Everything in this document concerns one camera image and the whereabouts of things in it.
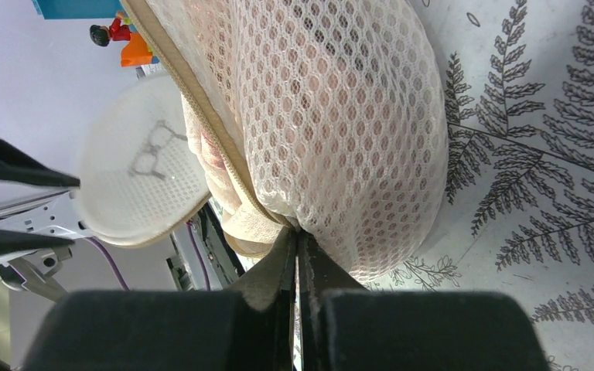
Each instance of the mesh laundry bag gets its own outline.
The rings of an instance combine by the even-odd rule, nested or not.
[[[405,0],[122,2],[184,95],[234,248],[299,225],[360,281],[404,260],[447,163],[435,56]]]

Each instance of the white mesh lid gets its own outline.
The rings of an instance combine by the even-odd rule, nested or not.
[[[140,79],[94,122],[79,176],[78,213],[95,236],[122,247],[162,237],[204,204],[205,176],[169,75]]]

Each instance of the zipper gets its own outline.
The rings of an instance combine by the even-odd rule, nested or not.
[[[172,77],[172,79],[174,80],[174,83],[176,83],[176,85],[179,87],[179,90],[181,91],[183,96],[190,103],[190,106],[195,111],[195,115],[201,120],[201,122],[203,122],[205,124],[205,125],[202,125],[202,129],[205,130],[208,133],[208,135],[213,139],[213,145],[217,148],[217,150],[222,155],[222,159],[224,160],[224,163],[226,164],[227,168],[233,169],[232,172],[228,172],[229,176],[231,177],[231,180],[233,182],[235,182],[236,185],[238,186],[238,188],[244,192],[244,195],[247,197],[247,199],[249,201],[251,201],[252,207],[254,207],[254,209],[256,209],[256,211],[258,211],[261,215],[265,216],[266,218],[268,218],[271,221],[274,221],[275,223],[283,225],[284,227],[294,229],[294,226],[283,215],[271,213],[271,212],[269,212],[269,210],[264,208],[263,205],[261,205],[261,203],[258,201],[256,196],[254,194],[252,194],[251,191],[249,190],[249,188],[243,183],[242,179],[238,175],[239,170],[234,166],[233,162],[231,161],[231,159],[230,159],[229,155],[226,153],[226,151],[224,151],[224,147],[220,141],[220,137],[215,133],[215,130],[213,129],[212,124],[206,119],[206,115],[204,114],[197,99],[193,96],[193,94],[190,91],[190,89],[188,88],[188,86],[183,82],[183,79],[180,77],[179,73],[176,71],[174,66],[169,62],[169,60],[166,57],[166,55],[164,54],[164,52],[161,50],[161,48],[158,47],[158,44],[151,37],[151,35],[149,34],[149,32],[147,31],[145,26],[142,24],[142,22],[139,21],[138,14],[131,7],[131,5],[128,4],[128,0],[121,0],[121,4],[124,7],[126,14],[130,18],[131,22],[133,23],[133,25],[135,26],[137,31],[142,35],[142,38],[147,42],[147,45],[152,49],[153,54],[159,58],[159,60],[162,62],[162,65],[167,70],[167,73]],[[200,85],[199,81],[196,81],[196,79],[194,81],[190,81],[190,82]]]

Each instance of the tan fabric trim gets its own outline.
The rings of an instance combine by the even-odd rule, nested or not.
[[[229,233],[224,232],[224,239],[229,244],[229,247],[233,251],[235,251],[236,254],[239,254],[242,257],[250,257],[250,258],[253,258],[253,259],[261,259],[261,258],[265,257],[265,255],[268,254],[268,253],[250,254],[248,252],[245,252],[245,250],[243,248],[241,248],[240,245],[238,245],[237,238],[232,237]]]
[[[256,197],[247,161],[237,150],[235,143],[224,128],[221,117],[213,109],[206,92],[203,90],[190,65],[183,59],[181,52],[156,18],[145,0],[122,0],[128,16],[149,46],[156,52],[163,66],[175,80],[185,98],[193,104],[196,114],[203,116],[204,128],[211,135],[213,145],[220,150],[228,168],[233,169],[233,181],[237,182],[250,204],[262,215],[288,228],[292,224],[283,216],[267,210]]]

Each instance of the purple cable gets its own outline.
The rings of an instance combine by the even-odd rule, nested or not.
[[[121,276],[121,272],[119,271],[119,268],[117,268],[117,264],[114,263],[114,260],[113,260],[112,256],[110,255],[110,253],[108,253],[108,250],[106,250],[106,247],[101,242],[99,242],[99,240],[97,240],[94,237],[87,237],[85,240],[87,240],[87,242],[89,242],[89,243],[92,243],[92,246],[99,249],[99,251],[104,255],[104,257],[108,261],[108,265],[111,266],[114,276],[115,276],[115,278],[117,278],[117,281],[119,282],[121,288],[123,288],[124,291],[130,291],[130,289],[128,288],[128,285],[124,281],[124,278]]]
[[[194,238],[194,233],[193,233],[193,224],[192,224],[192,222],[188,222],[186,224],[188,225],[188,233],[190,233],[190,239],[193,242],[193,247],[195,249],[196,257],[199,258],[199,264],[201,265],[201,270],[203,271],[203,276],[206,278],[206,291],[210,291],[210,279],[208,278],[208,271],[206,271],[206,265],[203,262],[203,258],[201,257],[199,248],[196,246],[196,240]]]

